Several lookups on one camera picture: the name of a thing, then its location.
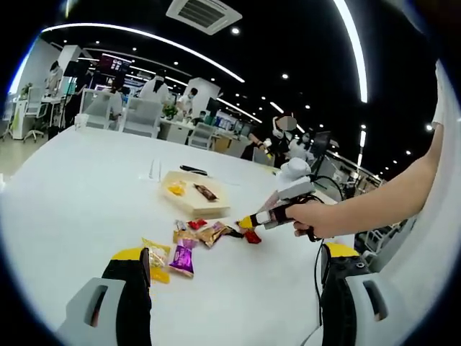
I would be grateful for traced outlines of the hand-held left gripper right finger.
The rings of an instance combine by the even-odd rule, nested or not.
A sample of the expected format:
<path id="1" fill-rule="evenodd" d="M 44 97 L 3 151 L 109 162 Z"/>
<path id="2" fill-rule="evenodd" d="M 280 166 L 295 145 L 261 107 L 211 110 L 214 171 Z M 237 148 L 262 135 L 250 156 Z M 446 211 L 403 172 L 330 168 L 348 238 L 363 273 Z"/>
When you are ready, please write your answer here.
<path id="1" fill-rule="evenodd" d="M 321 246 L 323 345 L 402 345 L 408 312 L 398 291 L 345 244 Z"/>

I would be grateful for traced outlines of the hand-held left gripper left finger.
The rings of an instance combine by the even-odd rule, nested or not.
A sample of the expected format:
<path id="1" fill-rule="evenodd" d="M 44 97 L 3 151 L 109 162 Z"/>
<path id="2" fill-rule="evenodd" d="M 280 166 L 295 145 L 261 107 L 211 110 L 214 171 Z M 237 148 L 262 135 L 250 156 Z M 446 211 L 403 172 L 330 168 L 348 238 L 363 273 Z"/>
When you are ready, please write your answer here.
<path id="1" fill-rule="evenodd" d="M 111 259 L 68 302 L 57 330 L 63 345 L 151 345 L 149 250 Z"/>

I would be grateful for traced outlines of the person's right hand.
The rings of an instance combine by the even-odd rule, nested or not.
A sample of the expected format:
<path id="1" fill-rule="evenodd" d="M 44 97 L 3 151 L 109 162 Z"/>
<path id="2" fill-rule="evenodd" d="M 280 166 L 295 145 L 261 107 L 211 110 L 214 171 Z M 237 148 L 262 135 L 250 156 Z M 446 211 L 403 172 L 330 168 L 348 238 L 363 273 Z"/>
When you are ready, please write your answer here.
<path id="1" fill-rule="evenodd" d="M 285 214 L 294 221 L 296 237 L 307 236 L 309 229 L 313 229 L 314 236 L 322 239 L 349 233 L 341 203 L 326 205 L 311 201 L 294 204 L 285 210 Z"/>

